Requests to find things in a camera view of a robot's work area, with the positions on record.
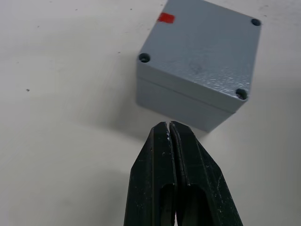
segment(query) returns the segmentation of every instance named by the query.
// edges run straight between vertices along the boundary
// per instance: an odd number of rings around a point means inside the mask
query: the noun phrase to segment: black screw
[[[236,90],[236,96],[239,99],[246,100],[247,97],[248,97],[248,94],[247,94],[247,92],[244,89],[237,89]]]
[[[139,55],[139,60],[142,62],[142,63],[147,63],[149,62],[151,59],[150,59],[150,55],[148,55],[147,53],[141,53]]]
[[[260,26],[260,25],[261,25],[261,22],[260,22],[260,20],[258,20],[258,19],[252,19],[252,20],[251,20],[251,23],[252,23],[253,25],[255,25],[255,26]]]

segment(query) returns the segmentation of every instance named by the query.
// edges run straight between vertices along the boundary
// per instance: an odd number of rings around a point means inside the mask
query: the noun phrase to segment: white surface
[[[194,131],[245,226],[301,225],[301,2],[212,2],[261,19],[261,41],[250,100]],[[164,3],[1,1],[0,225],[123,225],[130,168],[170,120],[134,98],[135,57]]]

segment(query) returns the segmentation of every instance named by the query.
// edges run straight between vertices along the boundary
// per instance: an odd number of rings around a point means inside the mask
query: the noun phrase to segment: black plastic tool
[[[221,169],[191,129],[150,131],[130,175],[124,226],[242,226]]]

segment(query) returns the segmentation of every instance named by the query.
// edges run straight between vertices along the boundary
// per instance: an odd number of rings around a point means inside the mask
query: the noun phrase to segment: red sticker
[[[174,15],[168,13],[161,13],[161,15],[158,18],[158,21],[172,24],[174,22]]]

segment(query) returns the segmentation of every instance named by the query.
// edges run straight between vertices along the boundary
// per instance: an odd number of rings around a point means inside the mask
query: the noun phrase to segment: gray box
[[[137,59],[137,103],[211,131],[248,99],[261,23],[201,0],[163,12]]]

